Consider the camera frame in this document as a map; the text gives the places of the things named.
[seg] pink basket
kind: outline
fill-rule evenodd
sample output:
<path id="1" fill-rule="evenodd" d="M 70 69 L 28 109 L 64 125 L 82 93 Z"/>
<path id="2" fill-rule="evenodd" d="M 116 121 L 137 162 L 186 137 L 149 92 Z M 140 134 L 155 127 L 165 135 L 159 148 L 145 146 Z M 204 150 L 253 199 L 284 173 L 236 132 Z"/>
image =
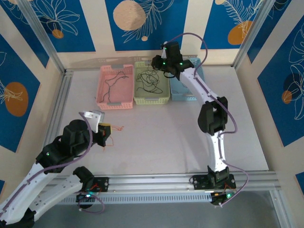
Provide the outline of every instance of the pink basket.
<path id="1" fill-rule="evenodd" d="M 96 103 L 101 110 L 133 108 L 133 94 L 133 65 L 100 68 Z"/>

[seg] plastic basket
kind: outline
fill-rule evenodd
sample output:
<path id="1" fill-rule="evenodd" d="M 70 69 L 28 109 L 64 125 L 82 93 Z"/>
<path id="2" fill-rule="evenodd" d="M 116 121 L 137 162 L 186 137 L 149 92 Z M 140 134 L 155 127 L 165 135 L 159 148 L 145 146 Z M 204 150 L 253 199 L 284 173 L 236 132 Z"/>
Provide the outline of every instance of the plastic basket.
<path id="1" fill-rule="evenodd" d="M 133 108 L 133 92 L 133 65 L 100 68 L 96 103 L 101 110 Z"/>
<path id="2" fill-rule="evenodd" d="M 200 64 L 199 58 L 189 58 L 189 60 L 194 64 L 194 67 L 197 67 Z M 200 67 L 197 70 L 198 75 L 201 79 L 204 80 L 203 70 Z M 170 78 L 170 89 L 173 101 L 196 101 L 196 97 L 193 96 L 191 91 L 177 78 Z"/>
<path id="3" fill-rule="evenodd" d="M 139 77 L 139 74 L 142 74 L 144 71 L 149 70 L 149 74 L 152 74 L 152 67 L 149 65 L 148 61 L 138 61 L 135 62 L 135 75 L 134 75 L 134 100 L 137 105 L 164 105 L 170 99 L 170 82 L 168 78 L 165 78 L 162 71 L 154 71 L 153 77 L 147 78 L 147 76 Z M 151 83 L 146 86 L 143 85 L 143 80 L 158 81 L 157 88 Z"/>

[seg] blue basket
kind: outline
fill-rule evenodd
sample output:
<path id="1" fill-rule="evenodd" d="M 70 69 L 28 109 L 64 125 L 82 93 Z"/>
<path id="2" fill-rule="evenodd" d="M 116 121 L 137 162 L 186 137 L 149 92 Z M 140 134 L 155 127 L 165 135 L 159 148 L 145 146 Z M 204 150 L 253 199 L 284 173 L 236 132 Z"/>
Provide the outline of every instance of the blue basket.
<path id="1" fill-rule="evenodd" d="M 194 67 L 197 67 L 200 64 L 199 58 L 189 58 L 189 60 L 194 64 Z M 201 67 L 197 70 L 197 73 L 200 78 L 205 81 L 203 69 Z M 170 89 L 173 101 L 196 101 L 196 97 L 193 96 L 191 91 L 175 77 L 170 78 Z"/>

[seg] white table surface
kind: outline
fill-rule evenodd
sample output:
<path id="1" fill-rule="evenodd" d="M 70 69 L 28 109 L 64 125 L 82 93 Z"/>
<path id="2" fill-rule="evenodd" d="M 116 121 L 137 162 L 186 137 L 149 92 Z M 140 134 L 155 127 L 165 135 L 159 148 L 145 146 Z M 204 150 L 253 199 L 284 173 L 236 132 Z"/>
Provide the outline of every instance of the white table surface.
<path id="1" fill-rule="evenodd" d="M 205 81 L 219 96 L 228 99 L 228 108 L 238 124 L 238 132 L 226 135 L 226 160 L 247 171 L 268 170 L 242 89 L 234 68 L 205 66 Z M 99 109 L 95 103 L 99 70 L 75 71 L 60 126 L 81 119 L 78 112 Z M 129 110 L 104 110 L 104 122 L 124 126 L 113 131 L 114 146 L 94 145 L 81 161 L 66 167 L 60 175 L 68 175 L 78 166 L 86 166 L 93 174 L 158 174 L 205 172 L 208 165 L 206 137 L 200 131 L 200 113 L 196 101 L 166 105 L 136 105 Z M 233 130 L 228 119 L 227 130 Z"/>

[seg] purple cable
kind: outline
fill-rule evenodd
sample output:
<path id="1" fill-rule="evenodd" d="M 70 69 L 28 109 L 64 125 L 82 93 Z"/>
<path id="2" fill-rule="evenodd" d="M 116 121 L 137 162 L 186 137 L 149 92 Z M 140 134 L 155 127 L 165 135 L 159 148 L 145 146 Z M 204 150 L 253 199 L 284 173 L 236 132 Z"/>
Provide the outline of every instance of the purple cable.
<path id="1" fill-rule="evenodd" d="M 183 36 L 183 35 L 193 35 L 193 36 L 199 38 L 199 39 L 202 41 L 202 44 L 205 45 L 206 54 L 205 54 L 205 57 L 204 57 L 203 61 L 195 68 L 195 70 L 194 70 L 194 78 L 195 78 L 195 80 L 199 83 L 199 85 L 205 90 L 205 92 L 206 92 L 207 94 L 209 94 L 208 89 L 207 89 L 207 88 L 200 82 L 200 80 L 196 77 L 196 72 L 197 72 L 197 70 L 203 65 L 203 63 L 206 61 L 207 56 L 208 56 L 208 48 L 207 48 L 206 42 L 204 41 L 204 39 L 203 39 L 202 37 L 200 37 L 199 35 L 197 35 L 197 34 L 195 34 L 195 33 L 191 33 L 191 32 L 185 32 L 185 33 L 179 34 L 178 36 L 176 36 L 176 37 L 174 37 L 173 39 L 171 39 L 169 42 L 172 42 L 172 41 L 174 41 L 175 39 L 177 39 L 177 38 L 179 38 L 179 37 L 181 37 L 181 36 Z M 230 113 L 230 111 L 229 111 L 229 110 L 228 110 L 220 101 L 218 101 L 218 99 L 216 99 L 214 96 L 210 95 L 210 97 L 211 97 L 211 99 L 213 99 L 218 105 L 220 105 L 220 106 L 224 109 L 224 111 L 229 115 L 229 117 L 231 118 L 232 123 L 233 123 L 233 125 L 234 125 L 234 128 L 235 128 L 233 131 L 230 131 L 230 132 L 222 132 L 222 133 L 220 133 L 220 134 L 218 135 L 219 156 L 220 156 L 222 162 L 223 162 L 225 165 L 227 165 L 227 166 L 229 166 L 229 167 L 231 167 L 231 168 L 234 168 L 234 169 L 237 169 L 237 170 L 242 171 L 244 174 L 246 174 L 246 177 L 247 177 L 247 179 L 246 179 L 246 181 L 245 181 L 245 184 L 244 184 L 244 185 L 243 185 L 243 186 L 242 186 L 242 187 L 241 187 L 241 188 L 240 188 L 240 189 L 239 189 L 239 190 L 238 190 L 230 199 L 228 199 L 226 202 L 224 202 L 223 204 L 220 205 L 221 207 L 223 207 L 226 203 L 228 203 L 230 200 L 232 200 L 234 197 L 236 197 L 236 196 L 245 188 L 245 186 L 247 185 L 247 183 L 248 183 L 248 181 L 249 181 L 249 175 L 248 175 L 248 173 L 247 173 L 245 170 L 243 170 L 243 169 L 241 169 L 241 168 L 239 168 L 239 167 L 230 165 L 229 163 L 227 163 L 227 162 L 223 159 L 222 148 L 221 148 L 221 144 L 220 144 L 220 137 L 221 137 L 221 135 L 224 135 L 224 134 L 233 134 L 233 133 L 236 133 L 236 132 L 238 131 L 238 126 L 237 126 L 237 122 L 236 122 L 235 119 L 233 118 L 233 116 L 232 116 L 232 114 Z"/>
<path id="2" fill-rule="evenodd" d="M 91 126 L 88 122 L 88 120 L 85 118 L 84 116 L 84 113 L 79 113 L 81 115 L 81 117 L 83 118 L 83 120 L 85 121 L 87 127 L 88 127 L 88 130 L 89 130 L 89 135 L 90 135 L 90 140 L 89 140 L 89 145 L 86 149 L 86 151 L 77 159 L 73 160 L 73 161 L 70 161 L 70 162 L 67 162 L 67 163 L 64 163 L 64 164 L 60 164 L 60 165 L 54 165 L 54 166 L 50 166 L 50 167 L 47 167 L 45 169 L 42 169 L 40 171 L 38 171 L 37 173 L 35 173 L 33 176 L 31 176 L 28 180 L 27 180 L 27 184 L 23 184 L 16 192 L 15 194 L 10 198 L 10 200 L 7 202 L 7 204 L 4 206 L 4 208 L 2 209 L 3 212 L 0 213 L 0 218 L 2 216 L 2 214 L 6 211 L 6 209 L 10 206 L 10 204 L 14 201 L 14 199 L 20 194 L 20 192 L 28 185 L 30 184 L 30 182 L 35 179 L 39 174 L 45 172 L 45 171 L 48 171 L 48 170 L 52 170 L 52 169 L 57 169 L 57 168 L 62 168 L 62 167 L 66 167 L 70 164 L 73 164 L 75 162 L 78 162 L 80 159 L 82 159 L 84 156 L 86 156 L 90 149 L 91 149 L 91 146 L 92 146 L 92 143 L 93 143 L 93 134 L 92 134 L 92 129 L 91 129 Z"/>
<path id="3" fill-rule="evenodd" d="M 77 193 L 88 194 L 87 192 L 80 192 L 80 191 L 77 192 Z M 98 200 L 98 201 L 101 203 L 101 205 L 103 206 L 103 208 L 102 208 L 100 211 L 88 211 L 88 210 L 82 209 L 82 208 L 80 207 L 80 202 L 81 202 L 83 199 L 85 199 L 85 197 L 78 201 L 78 208 L 81 209 L 81 211 L 84 211 L 84 212 L 86 212 L 86 213 L 100 215 L 100 214 L 103 213 L 104 210 L 105 210 L 105 204 L 104 204 L 104 202 L 103 202 L 101 199 L 99 199 L 97 196 L 95 196 L 95 195 L 91 195 L 91 196 L 92 196 L 93 198 L 95 198 L 96 200 Z"/>

